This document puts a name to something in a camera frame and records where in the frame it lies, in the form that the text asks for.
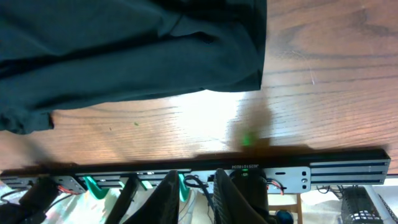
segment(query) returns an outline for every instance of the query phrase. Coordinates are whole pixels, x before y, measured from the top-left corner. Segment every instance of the dark green cloth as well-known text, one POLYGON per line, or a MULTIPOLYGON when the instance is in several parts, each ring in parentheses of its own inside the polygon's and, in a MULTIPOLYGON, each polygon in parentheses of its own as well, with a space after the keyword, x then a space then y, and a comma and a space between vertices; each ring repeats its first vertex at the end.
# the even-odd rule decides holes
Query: dark green cloth
POLYGON ((0 130, 111 101, 261 85, 265 0, 2 0, 0 130))

